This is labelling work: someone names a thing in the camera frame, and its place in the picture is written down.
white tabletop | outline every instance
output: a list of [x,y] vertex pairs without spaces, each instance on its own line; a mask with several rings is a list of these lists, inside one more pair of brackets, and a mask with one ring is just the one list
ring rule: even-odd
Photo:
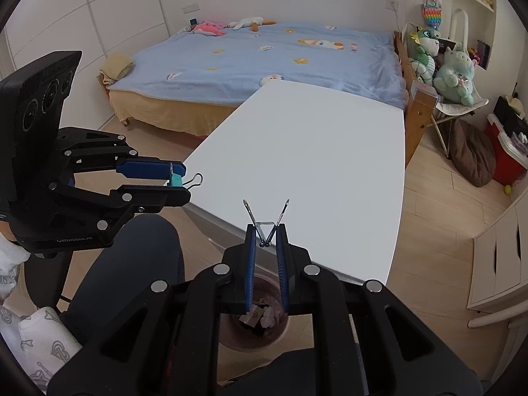
[[270,81],[185,161],[203,174],[191,203],[245,231],[282,220],[313,262],[385,283],[403,198],[403,112],[320,86]]

drawer handle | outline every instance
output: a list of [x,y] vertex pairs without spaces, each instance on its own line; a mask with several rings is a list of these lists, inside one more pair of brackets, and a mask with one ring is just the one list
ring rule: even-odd
[[521,234],[519,233],[519,226],[517,226],[517,256],[521,260]]

drawer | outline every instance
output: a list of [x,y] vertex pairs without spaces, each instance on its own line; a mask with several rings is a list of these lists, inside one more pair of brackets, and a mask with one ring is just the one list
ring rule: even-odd
[[524,195],[515,205],[519,226],[521,249],[521,283],[528,280],[528,195]]
[[496,253],[495,227],[492,226],[475,239],[470,304],[494,295]]
[[495,224],[497,261],[495,294],[504,292],[521,282],[521,246],[517,212],[511,207]]

blue blanket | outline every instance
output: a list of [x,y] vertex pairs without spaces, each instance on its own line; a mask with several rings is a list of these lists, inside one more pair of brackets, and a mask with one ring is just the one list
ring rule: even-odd
[[391,33],[305,23],[184,33],[134,55],[134,70],[109,89],[238,106],[273,74],[365,96],[403,109],[405,82]]

person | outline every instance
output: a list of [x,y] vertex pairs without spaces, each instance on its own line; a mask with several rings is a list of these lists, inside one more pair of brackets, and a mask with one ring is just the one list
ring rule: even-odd
[[121,228],[60,316],[49,306],[19,317],[3,305],[17,286],[19,266],[29,257],[16,244],[9,224],[0,222],[0,334],[43,392],[82,345],[152,282],[175,285],[185,281],[178,232],[157,214],[138,215]]

